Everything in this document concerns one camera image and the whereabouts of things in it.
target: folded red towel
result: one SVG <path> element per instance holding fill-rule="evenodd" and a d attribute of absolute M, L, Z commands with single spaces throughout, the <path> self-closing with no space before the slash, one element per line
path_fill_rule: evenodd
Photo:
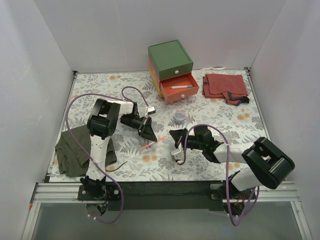
<path fill-rule="evenodd" d="M 206 98 L 226 99 L 227 104 L 249 103 L 242 75 L 206 74 L 203 77 L 203 94 Z"/>

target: open drawer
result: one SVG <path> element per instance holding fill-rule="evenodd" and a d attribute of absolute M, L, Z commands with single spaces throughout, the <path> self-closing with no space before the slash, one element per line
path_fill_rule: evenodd
<path fill-rule="evenodd" d="M 188 88 L 171 89 L 173 86 L 192 85 Z M 191 73 L 160 81 L 160 89 L 167 103 L 179 101 L 198 93 L 199 86 Z"/>

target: marker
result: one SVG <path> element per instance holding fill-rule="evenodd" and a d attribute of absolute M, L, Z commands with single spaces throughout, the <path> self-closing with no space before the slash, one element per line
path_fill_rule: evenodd
<path fill-rule="evenodd" d="M 187 89 L 192 88 L 192 85 L 184 85 L 184 86 L 172 86 L 171 89 Z"/>
<path fill-rule="evenodd" d="M 149 144 L 147 144 L 147 145 L 143 146 L 143 147 L 141 148 L 141 150 L 142 150 L 142 149 L 146 149 L 146 148 L 150 147 L 152 144 L 155 144 L 155 143 L 157 143 L 157 142 L 161 141 L 161 140 L 162 140 L 162 139 L 164 139 L 164 138 L 166 138 L 166 136 L 162 136 L 162 137 L 160 137 L 160 138 L 158 139 L 158 141 L 153 141 L 153 142 L 151 142 L 151 143 L 149 143 Z"/>

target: floral tablecloth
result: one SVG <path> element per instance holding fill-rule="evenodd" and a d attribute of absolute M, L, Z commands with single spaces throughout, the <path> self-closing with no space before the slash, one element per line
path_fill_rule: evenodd
<path fill-rule="evenodd" d="M 239 106 L 227 105 L 222 99 L 207 99 L 202 94 L 202 78 L 207 73 L 242 75 L 250 98 L 249 104 Z M 142 91 L 149 105 L 154 106 L 156 113 L 152 117 L 152 128 L 157 138 L 167 136 L 162 141 L 141 150 L 148 141 L 138 136 L 138 132 L 128 126 L 117 124 L 112 136 L 118 161 L 106 167 L 114 170 L 127 161 L 119 170 L 110 172 L 117 181 L 201 181 L 224 180 L 225 163 L 208 162 L 199 150 L 187 150 L 186 163 L 177 165 L 170 155 L 174 140 L 169 130 L 190 128 L 196 124 L 210 124 L 219 128 L 231 143 L 248 143 L 259 136 L 266 136 L 264 126 L 252 93 L 246 72 L 243 70 L 194 70 L 193 77 L 200 86 L 197 95 L 190 96 L 182 101 L 165 103 L 160 98 L 152 83 L 149 72 L 131 73 L 100 73 L 79 74 L 75 80 L 72 97 L 84 93 L 100 93 L 109 96 L 121 96 L 121 90 L 126 86 L 134 86 Z M 145 103 L 140 94 L 134 89 L 126 89 L 128 98 L 138 103 L 140 115 L 145 112 Z M 71 128 L 87 123 L 87 119 L 98 97 L 85 96 L 78 99 L 69 112 Z M 182 125 L 174 122 L 173 115 L 177 110 L 186 113 L 186 120 Z M 217 132 L 212 130 L 215 139 L 223 141 Z M 247 168 L 246 164 L 231 163 L 230 174 Z M 54 159 L 50 182 L 79 182 L 79 177 L 67 177 L 59 173 L 58 161 Z"/>

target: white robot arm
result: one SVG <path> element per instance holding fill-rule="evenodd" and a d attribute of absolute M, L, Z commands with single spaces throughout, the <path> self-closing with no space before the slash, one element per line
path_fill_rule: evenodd
<path fill-rule="evenodd" d="M 108 143 L 116 130 L 119 116 L 121 116 L 120 122 L 137 129 L 139 136 L 156 142 L 157 137 L 152 130 L 152 119 L 149 116 L 155 112 L 154 107 L 148 106 L 145 109 L 145 115 L 140 117 L 136 102 L 106 101 L 103 99 L 98 99 L 95 102 L 87 122 L 91 139 L 90 155 L 95 162 L 89 162 L 86 177 L 80 179 L 85 190 L 91 192 L 92 196 L 98 198 L 105 194 L 102 190 L 105 175 L 97 166 L 100 169 L 105 169 Z"/>
<path fill-rule="evenodd" d="M 230 162 L 248 164 L 250 168 L 229 177 L 230 194 L 237 195 L 258 186 L 276 189 L 295 168 L 294 162 L 265 137 L 255 142 L 227 145 L 214 140 L 207 126 L 197 126 L 194 128 L 194 136 L 188 136 L 187 145 L 184 146 L 187 132 L 187 129 L 170 131 L 176 147 L 171 151 L 171 157 L 178 164 L 184 160 L 185 147 L 202 150 L 209 162 L 225 163 L 228 146 Z"/>

